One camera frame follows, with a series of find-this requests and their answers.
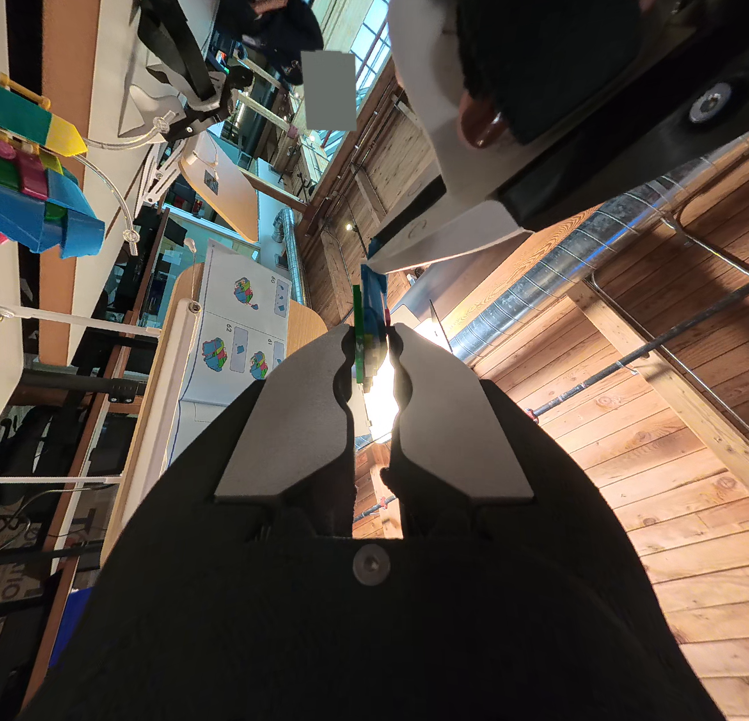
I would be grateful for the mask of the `small silver ventilation duct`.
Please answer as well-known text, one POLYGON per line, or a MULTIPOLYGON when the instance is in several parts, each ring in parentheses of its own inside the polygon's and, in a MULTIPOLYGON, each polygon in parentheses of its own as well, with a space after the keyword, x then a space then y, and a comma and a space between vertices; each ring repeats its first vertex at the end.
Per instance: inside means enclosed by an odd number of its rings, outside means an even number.
POLYGON ((294 211, 281 208, 273 221, 273 240, 285 246, 284 259, 291 277, 292 293, 296 302, 310 306, 309 289, 305 279, 304 266, 296 244, 294 211))

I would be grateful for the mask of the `large silver ventilation duct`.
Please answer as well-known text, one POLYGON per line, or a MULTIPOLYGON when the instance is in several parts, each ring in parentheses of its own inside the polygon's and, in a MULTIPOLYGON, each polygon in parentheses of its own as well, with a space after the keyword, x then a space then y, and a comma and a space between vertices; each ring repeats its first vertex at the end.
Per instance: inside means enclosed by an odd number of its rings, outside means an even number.
POLYGON ((450 340, 469 366, 555 304, 575 284, 631 246, 664 215, 706 187, 732 160, 747 154, 748 134, 606 201, 528 271, 471 317, 450 340))

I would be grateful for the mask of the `bright ceiling lamp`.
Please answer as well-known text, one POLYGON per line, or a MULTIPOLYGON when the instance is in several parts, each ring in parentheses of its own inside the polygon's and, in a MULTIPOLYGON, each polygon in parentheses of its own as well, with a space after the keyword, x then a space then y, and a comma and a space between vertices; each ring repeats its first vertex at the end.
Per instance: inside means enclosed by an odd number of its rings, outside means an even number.
MULTIPOLYGON (((438 317, 433 298, 421 298, 400 304, 391 313, 394 323, 406 324, 421 337, 453 353, 444 327, 438 317)), ((363 392, 364 407, 369 422, 371 441, 384 444, 392 437, 392 428, 399 412, 395 397, 396 368, 392 361, 394 352, 388 340, 382 341, 382 359, 371 377, 371 385, 363 392)))

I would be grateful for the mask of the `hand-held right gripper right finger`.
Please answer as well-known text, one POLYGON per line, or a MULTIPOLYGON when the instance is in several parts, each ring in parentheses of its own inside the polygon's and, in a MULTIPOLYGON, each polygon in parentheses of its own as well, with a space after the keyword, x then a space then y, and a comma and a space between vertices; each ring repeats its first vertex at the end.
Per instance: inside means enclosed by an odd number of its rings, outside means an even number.
POLYGON ((477 504, 525 503, 532 488, 475 373, 406 324, 390 329, 405 459, 477 504))

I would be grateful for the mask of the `person's left hand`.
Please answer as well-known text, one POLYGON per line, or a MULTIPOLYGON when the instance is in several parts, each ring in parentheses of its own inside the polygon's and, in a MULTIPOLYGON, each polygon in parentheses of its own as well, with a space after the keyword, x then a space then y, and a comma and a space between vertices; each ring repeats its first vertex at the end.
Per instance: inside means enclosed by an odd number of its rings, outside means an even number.
POLYGON ((507 133, 509 127, 491 98, 474 98, 464 90, 458 107, 457 129, 464 145, 484 150, 507 133))

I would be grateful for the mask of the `black metal desk frame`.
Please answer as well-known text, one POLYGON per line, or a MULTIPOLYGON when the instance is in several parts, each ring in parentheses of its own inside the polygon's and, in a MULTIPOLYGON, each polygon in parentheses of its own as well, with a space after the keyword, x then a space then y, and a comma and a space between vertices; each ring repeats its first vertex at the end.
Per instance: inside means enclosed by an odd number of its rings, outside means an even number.
POLYGON ((108 397, 111 404, 131 405, 137 397, 145 396, 147 383, 124 378, 103 378, 25 368, 19 386, 102 394, 108 397))

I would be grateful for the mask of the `lego instruction booklet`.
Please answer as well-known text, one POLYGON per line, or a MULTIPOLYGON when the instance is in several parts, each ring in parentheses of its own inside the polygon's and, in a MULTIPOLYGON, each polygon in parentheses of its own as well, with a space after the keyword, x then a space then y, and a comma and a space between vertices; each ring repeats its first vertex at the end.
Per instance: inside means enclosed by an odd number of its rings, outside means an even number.
POLYGON ((183 379, 170 465, 249 385, 286 357, 291 282, 211 240, 199 293, 201 315, 183 379))

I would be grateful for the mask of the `blue multicoloured lego assembly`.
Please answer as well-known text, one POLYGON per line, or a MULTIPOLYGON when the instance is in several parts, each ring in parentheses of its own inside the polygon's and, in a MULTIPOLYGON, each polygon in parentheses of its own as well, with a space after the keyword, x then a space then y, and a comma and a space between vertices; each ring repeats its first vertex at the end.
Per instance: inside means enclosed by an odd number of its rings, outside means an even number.
POLYGON ((366 260, 360 264, 360 285, 353 287, 354 366, 356 382, 367 394, 388 353, 387 276, 371 269, 368 260, 383 243, 370 242, 366 260))

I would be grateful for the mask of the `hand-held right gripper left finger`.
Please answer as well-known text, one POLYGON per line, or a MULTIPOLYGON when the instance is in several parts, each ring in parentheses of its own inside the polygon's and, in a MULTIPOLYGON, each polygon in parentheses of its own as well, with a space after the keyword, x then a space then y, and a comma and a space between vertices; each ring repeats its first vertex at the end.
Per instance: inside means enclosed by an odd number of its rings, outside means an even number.
POLYGON ((279 502, 325 468, 353 484, 353 329, 340 324, 264 382, 215 491, 222 503, 279 502))

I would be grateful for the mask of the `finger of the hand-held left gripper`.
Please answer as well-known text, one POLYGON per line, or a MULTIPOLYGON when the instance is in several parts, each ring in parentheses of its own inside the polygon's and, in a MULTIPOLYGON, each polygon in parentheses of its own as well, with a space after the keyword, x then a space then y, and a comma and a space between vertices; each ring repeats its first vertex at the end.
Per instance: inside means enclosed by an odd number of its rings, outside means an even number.
POLYGON ((497 245, 507 256, 530 235, 496 199, 463 201, 446 190, 442 178, 433 178, 388 213, 366 264, 388 274, 497 245))

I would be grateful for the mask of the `clear plastic tube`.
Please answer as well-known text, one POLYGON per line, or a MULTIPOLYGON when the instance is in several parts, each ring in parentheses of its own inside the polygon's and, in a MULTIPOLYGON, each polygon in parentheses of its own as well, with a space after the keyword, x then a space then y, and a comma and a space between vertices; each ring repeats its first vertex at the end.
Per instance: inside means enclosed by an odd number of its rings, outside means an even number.
POLYGON ((84 138, 82 141, 89 148, 100 148, 104 151, 128 151, 139 148, 143 145, 160 143, 163 141, 163 134, 169 131, 169 120, 176 116, 172 110, 168 110, 164 116, 156 116, 153 119, 153 126, 143 135, 121 139, 117 142, 100 142, 90 138, 84 138))
POLYGON ((121 213, 124 215, 124 219, 125 219, 125 231, 123 232, 124 242, 128 245, 130 254, 132 256, 137 256, 140 235, 136 231, 134 217, 126 203, 126 199, 121 194, 121 192, 117 189, 117 186, 113 183, 113 181, 110 180, 110 178, 106 175, 106 173, 104 173, 95 164, 92 164, 86 157, 82 155, 76 155, 73 158, 77 160, 80 164, 82 164, 84 167, 89 169, 91 172, 95 173, 99 177, 99 179, 101 179, 102 182, 105 183, 107 188, 110 190, 112 195, 117 200, 119 209, 121 210, 121 213))

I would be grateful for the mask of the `blue bin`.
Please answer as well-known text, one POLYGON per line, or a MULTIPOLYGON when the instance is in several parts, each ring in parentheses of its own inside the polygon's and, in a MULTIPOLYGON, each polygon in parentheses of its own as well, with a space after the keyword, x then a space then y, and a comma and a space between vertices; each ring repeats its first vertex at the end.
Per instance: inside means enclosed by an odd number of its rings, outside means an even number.
POLYGON ((61 622, 57 635, 55 637, 55 643, 50 656, 48 668, 51 669, 60 660, 61 654, 69 644, 73 633, 80 623, 85 607, 89 602, 93 587, 87 587, 82 589, 74 589, 69 594, 64 611, 61 617, 61 622))

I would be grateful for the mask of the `black angular object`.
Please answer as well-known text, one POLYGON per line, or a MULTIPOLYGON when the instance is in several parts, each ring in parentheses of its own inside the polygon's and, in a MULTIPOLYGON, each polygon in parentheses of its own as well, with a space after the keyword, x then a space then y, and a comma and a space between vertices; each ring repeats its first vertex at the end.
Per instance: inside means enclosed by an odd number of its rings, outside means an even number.
POLYGON ((217 99, 205 56, 220 0, 139 0, 138 37, 192 106, 217 99))

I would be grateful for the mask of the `black ceiling pipe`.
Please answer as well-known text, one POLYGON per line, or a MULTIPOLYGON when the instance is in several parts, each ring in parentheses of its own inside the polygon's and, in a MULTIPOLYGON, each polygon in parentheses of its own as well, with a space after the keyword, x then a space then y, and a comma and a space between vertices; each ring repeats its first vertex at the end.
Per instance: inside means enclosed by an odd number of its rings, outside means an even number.
POLYGON ((567 390, 566 392, 561 393, 558 397, 555 397, 554 399, 550 400, 546 404, 536 409, 527 408, 525 410, 526 414, 530 416, 534 422, 538 423, 538 418, 541 415, 548 413, 549 411, 553 410, 557 406, 560 406, 561 404, 572 399, 579 393, 582 393, 583 391, 593 387, 597 383, 603 381, 604 379, 613 375, 619 370, 628 369, 633 361, 648 357, 651 353, 660 349, 661 346, 669 343, 672 340, 675 340, 678 336, 681 336, 683 333, 697 327, 701 323, 706 322, 707 320, 711 319, 717 314, 722 313, 723 311, 729 309, 734 304, 737 304, 740 301, 743 301, 747 296, 748 296, 748 285, 745 284, 742 287, 736 289, 734 292, 731 292, 729 295, 724 296, 718 302, 716 302, 715 304, 712 304, 709 308, 702 310, 698 314, 686 319, 683 322, 678 323, 677 325, 673 326, 668 331, 656 337, 655 339, 648 341, 644 345, 635 349, 634 351, 631 351, 625 354, 623 357, 621 357, 620 360, 617 360, 609 364, 604 369, 600 370, 599 372, 596 372, 591 377, 578 383, 577 385, 567 390))

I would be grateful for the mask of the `colourful lego bird model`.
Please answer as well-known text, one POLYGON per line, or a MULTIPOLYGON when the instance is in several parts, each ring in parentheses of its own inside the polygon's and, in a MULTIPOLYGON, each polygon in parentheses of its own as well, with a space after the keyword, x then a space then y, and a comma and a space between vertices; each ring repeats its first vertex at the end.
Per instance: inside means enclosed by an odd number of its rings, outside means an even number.
POLYGON ((106 226, 61 157, 86 152, 78 129, 50 101, 1 75, 1 237, 61 258, 96 256, 106 226))

